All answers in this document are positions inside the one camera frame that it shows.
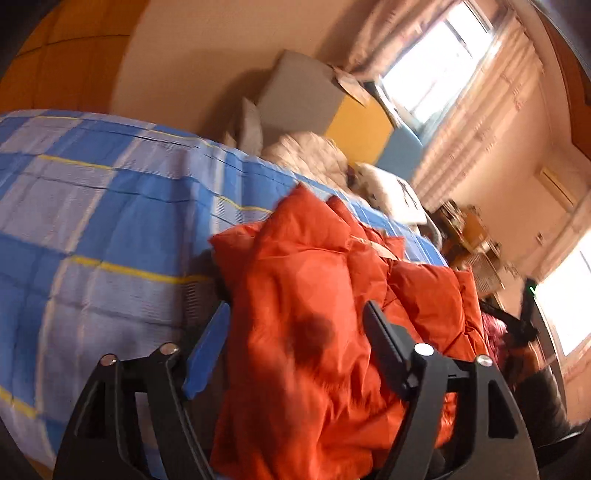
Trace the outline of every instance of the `black bracket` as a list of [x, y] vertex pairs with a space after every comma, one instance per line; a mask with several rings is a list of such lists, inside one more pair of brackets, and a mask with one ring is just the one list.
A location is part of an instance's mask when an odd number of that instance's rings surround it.
[[410, 402], [378, 480], [424, 480], [439, 432], [446, 393], [457, 393], [450, 480], [537, 479], [534, 449], [519, 409], [490, 357], [464, 362], [415, 343], [375, 302], [363, 313], [365, 333], [388, 386]]

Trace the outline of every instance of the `beige cushion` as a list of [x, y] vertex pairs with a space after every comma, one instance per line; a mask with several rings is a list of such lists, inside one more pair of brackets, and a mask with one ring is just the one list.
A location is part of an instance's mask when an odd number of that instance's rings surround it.
[[332, 140], [312, 132], [282, 135], [261, 158], [332, 188], [348, 191], [347, 158]]

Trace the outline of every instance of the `air conditioner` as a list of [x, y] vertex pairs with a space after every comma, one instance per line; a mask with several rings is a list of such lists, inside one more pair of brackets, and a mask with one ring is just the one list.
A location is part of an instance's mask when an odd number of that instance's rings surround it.
[[548, 190], [549, 194], [551, 194], [567, 212], [571, 212], [574, 209], [577, 199], [565, 188], [564, 185], [562, 185], [554, 172], [547, 167], [542, 167], [538, 174], [538, 179], [545, 189]]

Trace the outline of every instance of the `white pillow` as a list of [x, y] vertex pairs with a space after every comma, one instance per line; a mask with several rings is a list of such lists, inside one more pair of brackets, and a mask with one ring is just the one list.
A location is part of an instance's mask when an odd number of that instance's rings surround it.
[[425, 210], [406, 180], [368, 163], [355, 164], [355, 173], [356, 187], [372, 207], [406, 225], [427, 223]]

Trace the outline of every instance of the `curtain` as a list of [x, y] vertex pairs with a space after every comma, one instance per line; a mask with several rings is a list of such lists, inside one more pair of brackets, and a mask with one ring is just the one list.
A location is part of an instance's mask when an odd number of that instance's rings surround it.
[[359, 32], [344, 71], [375, 80], [460, 0], [379, 0]]
[[577, 204], [556, 239], [544, 250], [532, 276], [540, 283], [548, 277], [575, 249], [591, 229], [591, 190]]
[[412, 186], [433, 210], [498, 142], [538, 85], [543, 68], [523, 25], [508, 11], [468, 85], [427, 145]]

